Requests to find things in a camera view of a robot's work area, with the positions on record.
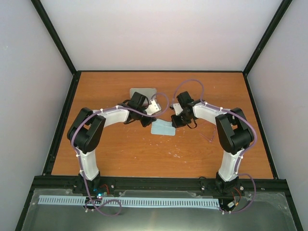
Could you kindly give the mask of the light blue cleaning cloth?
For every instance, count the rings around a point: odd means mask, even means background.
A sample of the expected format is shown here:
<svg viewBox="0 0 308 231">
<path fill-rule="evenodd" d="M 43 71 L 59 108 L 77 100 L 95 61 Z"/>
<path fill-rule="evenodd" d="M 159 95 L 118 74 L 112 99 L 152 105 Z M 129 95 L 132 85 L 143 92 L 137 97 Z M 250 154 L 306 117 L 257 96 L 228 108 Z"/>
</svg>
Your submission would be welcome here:
<svg viewBox="0 0 308 231">
<path fill-rule="evenodd" d="M 175 136 L 176 129 L 172 126 L 171 122 L 157 119 L 152 123 L 151 134 Z"/>
</svg>

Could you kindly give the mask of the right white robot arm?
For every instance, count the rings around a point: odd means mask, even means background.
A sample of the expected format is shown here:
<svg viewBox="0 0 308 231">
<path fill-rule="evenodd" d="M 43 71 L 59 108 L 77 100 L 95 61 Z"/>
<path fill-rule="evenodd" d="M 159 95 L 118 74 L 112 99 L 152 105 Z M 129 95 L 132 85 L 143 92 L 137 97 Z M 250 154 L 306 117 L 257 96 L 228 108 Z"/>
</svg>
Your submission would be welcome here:
<svg viewBox="0 0 308 231">
<path fill-rule="evenodd" d="M 215 185 L 220 194 L 225 194 L 236 186 L 239 178 L 239 166 L 247 151 L 255 143 L 257 135 L 247 122 L 240 108 L 225 109 L 202 100 L 193 100 L 188 92 L 177 96 L 177 103 L 170 108 L 175 114 L 171 116 L 172 126 L 180 128 L 197 125 L 197 119 L 203 119 L 216 126 L 219 143 L 223 149 L 220 169 L 216 173 Z"/>
</svg>

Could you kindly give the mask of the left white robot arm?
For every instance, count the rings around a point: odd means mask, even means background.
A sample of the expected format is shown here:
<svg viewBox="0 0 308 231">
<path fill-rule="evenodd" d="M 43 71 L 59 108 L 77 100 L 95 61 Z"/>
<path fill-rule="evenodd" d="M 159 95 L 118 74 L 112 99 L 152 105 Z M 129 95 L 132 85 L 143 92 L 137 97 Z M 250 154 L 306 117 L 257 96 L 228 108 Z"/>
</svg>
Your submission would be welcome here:
<svg viewBox="0 0 308 231">
<path fill-rule="evenodd" d="M 97 148 L 103 129 L 107 126 L 140 121 L 143 127 L 156 120 L 155 114 L 161 111 L 155 99 L 149 99 L 138 92 L 131 99 L 106 109 L 91 110 L 84 107 L 71 125 L 67 138 L 76 152 L 79 161 L 79 173 L 85 178 L 83 188 L 88 193 L 96 193 L 100 181 L 96 179 L 99 170 L 96 164 L 95 149 Z"/>
</svg>

